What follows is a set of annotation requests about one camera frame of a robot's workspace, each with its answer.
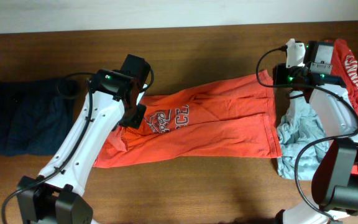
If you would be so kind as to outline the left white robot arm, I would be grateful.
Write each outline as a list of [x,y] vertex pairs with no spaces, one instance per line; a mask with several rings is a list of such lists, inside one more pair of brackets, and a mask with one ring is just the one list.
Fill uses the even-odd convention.
[[83,198],[88,176],[111,131],[139,128],[146,111],[140,100],[153,75],[145,59],[135,55],[128,55],[119,70],[92,74],[81,113],[56,154],[36,178],[21,178],[12,193],[23,223],[95,223]]

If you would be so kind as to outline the orange McKinney Boyd soccer shirt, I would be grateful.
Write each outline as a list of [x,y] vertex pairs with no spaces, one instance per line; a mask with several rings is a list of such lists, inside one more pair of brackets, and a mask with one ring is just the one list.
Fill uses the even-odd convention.
[[140,127],[110,132],[93,165],[112,168],[192,156],[280,157],[271,83],[264,70],[172,95],[145,96]]

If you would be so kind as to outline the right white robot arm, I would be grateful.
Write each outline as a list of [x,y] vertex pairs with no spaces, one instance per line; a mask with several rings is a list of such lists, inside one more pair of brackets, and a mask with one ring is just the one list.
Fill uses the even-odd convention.
[[281,210],[276,223],[341,223],[358,216],[358,63],[342,40],[290,39],[286,62],[274,68],[274,87],[289,87],[321,121],[328,150],[311,181],[311,195]]

